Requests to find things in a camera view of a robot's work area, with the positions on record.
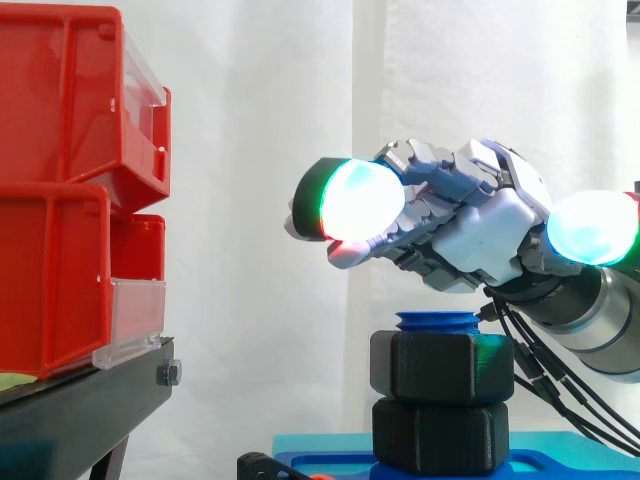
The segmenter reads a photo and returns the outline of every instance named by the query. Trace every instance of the stacked hex nuts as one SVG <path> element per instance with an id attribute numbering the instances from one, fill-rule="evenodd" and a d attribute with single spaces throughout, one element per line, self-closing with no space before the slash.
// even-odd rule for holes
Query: stacked hex nuts
<path id="1" fill-rule="evenodd" d="M 371 337 L 373 450 L 421 476 L 482 476 L 509 454 L 513 345 L 502 335 L 379 331 Z"/>

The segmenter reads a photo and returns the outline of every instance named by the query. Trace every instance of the black metal shelf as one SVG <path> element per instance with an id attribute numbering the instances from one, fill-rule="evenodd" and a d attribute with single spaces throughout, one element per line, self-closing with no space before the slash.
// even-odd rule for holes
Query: black metal shelf
<path id="1" fill-rule="evenodd" d="M 115 480 L 128 435 L 172 393 L 173 339 L 111 370 L 93 367 L 0 394 L 0 479 Z"/>

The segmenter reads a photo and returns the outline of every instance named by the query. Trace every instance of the red plastic drawer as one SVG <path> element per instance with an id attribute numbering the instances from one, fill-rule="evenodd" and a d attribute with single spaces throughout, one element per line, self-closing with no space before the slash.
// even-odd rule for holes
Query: red plastic drawer
<path id="1" fill-rule="evenodd" d="M 169 195 L 171 96 L 118 10 L 0 3 L 0 58 L 0 183 L 98 183 L 129 213 Z"/>
<path id="2" fill-rule="evenodd" d="M 0 185 L 0 373 L 143 353 L 163 326 L 164 231 L 161 217 L 110 215 L 98 185 Z"/>

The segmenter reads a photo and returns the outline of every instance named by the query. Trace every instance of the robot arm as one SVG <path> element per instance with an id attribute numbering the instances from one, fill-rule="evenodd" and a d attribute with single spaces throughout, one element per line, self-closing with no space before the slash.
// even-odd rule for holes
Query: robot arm
<path id="1" fill-rule="evenodd" d="M 631 208 L 637 216 L 637 204 Z M 542 178 L 496 142 L 471 140 L 452 153 L 408 140 L 388 144 L 373 162 L 322 159 L 291 210 L 287 231 L 333 239 L 328 258 L 338 268 L 384 257 L 438 291 L 484 284 L 590 368 L 640 382 L 640 277 L 558 254 Z"/>

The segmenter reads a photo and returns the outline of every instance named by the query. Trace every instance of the white backdrop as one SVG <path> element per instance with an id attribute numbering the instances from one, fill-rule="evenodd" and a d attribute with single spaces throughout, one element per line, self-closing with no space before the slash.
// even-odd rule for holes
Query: white backdrop
<path id="1" fill-rule="evenodd" d="M 640 31 L 628 72 L 623 0 L 108 3 L 173 91 L 172 196 L 151 210 L 167 219 L 166 333 L 184 362 L 131 437 L 126 480 L 230 479 L 274 434 L 367 429 L 369 333 L 396 310 L 482 304 L 384 262 L 346 274 L 290 240 L 287 201 L 320 156 L 491 136 L 555 198 L 640 178 L 626 85 Z M 637 388 L 580 371 L 638 423 Z M 510 407 L 515 429 L 567 428 L 521 392 Z"/>

